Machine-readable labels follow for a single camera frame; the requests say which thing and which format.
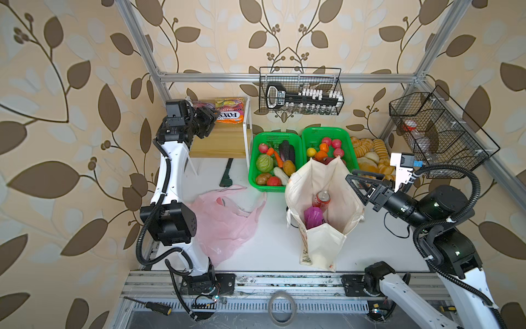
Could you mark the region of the orange Fox's candy bag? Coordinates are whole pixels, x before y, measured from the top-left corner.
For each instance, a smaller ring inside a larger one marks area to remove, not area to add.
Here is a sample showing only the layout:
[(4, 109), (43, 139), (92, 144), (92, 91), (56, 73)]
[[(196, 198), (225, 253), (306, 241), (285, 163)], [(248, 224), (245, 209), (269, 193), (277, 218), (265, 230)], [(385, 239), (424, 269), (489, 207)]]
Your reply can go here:
[(215, 109), (219, 112), (219, 123), (239, 124), (245, 118), (245, 99), (226, 97), (215, 99)]

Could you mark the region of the red cola can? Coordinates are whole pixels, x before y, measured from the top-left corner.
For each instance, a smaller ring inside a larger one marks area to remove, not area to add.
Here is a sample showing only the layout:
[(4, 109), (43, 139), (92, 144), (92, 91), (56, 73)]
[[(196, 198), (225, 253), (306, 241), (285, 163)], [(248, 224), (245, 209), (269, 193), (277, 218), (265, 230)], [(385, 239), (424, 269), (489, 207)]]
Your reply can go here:
[(330, 202), (331, 196), (329, 192), (327, 190), (321, 190), (313, 197), (312, 206), (320, 208), (322, 212), (325, 212)]

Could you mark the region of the purple snack packet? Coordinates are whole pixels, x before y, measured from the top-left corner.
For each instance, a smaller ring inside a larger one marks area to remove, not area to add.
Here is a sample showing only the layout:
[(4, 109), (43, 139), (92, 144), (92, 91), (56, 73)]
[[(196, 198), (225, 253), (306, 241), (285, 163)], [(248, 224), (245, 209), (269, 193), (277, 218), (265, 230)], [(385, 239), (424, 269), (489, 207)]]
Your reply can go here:
[(309, 207), (304, 211), (304, 222), (307, 230), (318, 227), (325, 223), (323, 212), (320, 208)]

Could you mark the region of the cream canvas tote bag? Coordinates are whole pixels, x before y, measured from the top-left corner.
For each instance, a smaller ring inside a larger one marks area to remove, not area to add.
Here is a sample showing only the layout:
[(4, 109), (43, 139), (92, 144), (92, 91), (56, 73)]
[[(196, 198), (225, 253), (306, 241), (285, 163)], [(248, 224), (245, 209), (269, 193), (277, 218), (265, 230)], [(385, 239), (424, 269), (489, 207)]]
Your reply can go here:
[(310, 160), (289, 178), (286, 219), (301, 234), (301, 264), (335, 272), (348, 234), (364, 219), (364, 205), (346, 181), (349, 174), (338, 157), (328, 164)]

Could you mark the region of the purple Fox's candy bag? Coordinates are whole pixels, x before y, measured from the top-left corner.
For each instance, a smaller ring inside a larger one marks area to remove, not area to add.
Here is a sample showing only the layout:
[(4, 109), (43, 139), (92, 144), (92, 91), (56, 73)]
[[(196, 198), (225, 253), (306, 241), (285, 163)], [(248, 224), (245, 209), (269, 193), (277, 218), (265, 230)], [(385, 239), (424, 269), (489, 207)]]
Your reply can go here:
[(206, 101), (192, 101), (192, 105), (195, 109), (207, 108), (209, 110), (216, 110), (216, 106), (214, 103), (210, 103)]

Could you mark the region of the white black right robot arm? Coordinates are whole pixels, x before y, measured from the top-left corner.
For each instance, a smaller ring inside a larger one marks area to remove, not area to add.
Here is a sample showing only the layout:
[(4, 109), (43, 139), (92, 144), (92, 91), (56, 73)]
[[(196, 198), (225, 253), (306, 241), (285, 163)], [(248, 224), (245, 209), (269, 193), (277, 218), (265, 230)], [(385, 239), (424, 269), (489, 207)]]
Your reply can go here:
[[(453, 171), (468, 178), (470, 196), (449, 185), (434, 189), (421, 200), (408, 195), (416, 179), (433, 171)], [(365, 294), (388, 298), (421, 328), (506, 327), (490, 294), (482, 260), (471, 240), (457, 228), (474, 215), (481, 194), (480, 181), (472, 171), (453, 164), (433, 164), (410, 173), (402, 183), (361, 170), (352, 171), (345, 179), (364, 205), (372, 204), (374, 211), (384, 209), (408, 224), (408, 238), (445, 285), (460, 322), (426, 302), (409, 286), (408, 275), (400, 276), (384, 261), (365, 268), (359, 283)]]

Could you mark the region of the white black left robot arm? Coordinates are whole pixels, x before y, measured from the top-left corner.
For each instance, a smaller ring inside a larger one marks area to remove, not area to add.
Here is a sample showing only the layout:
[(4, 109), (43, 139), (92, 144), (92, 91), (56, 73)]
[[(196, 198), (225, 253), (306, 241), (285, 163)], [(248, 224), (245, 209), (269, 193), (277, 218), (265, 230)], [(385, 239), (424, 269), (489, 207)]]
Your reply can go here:
[(201, 317), (184, 301), (176, 278), (189, 291), (216, 302), (221, 284), (215, 268), (197, 242), (197, 215), (182, 199), (182, 180), (193, 139), (208, 137), (218, 112), (195, 108), (189, 100), (168, 100), (167, 115), (152, 143), (160, 152), (156, 190), (148, 206), (140, 209), (143, 227), (136, 240), (136, 258), (144, 267), (163, 262), (179, 304), (198, 322)]

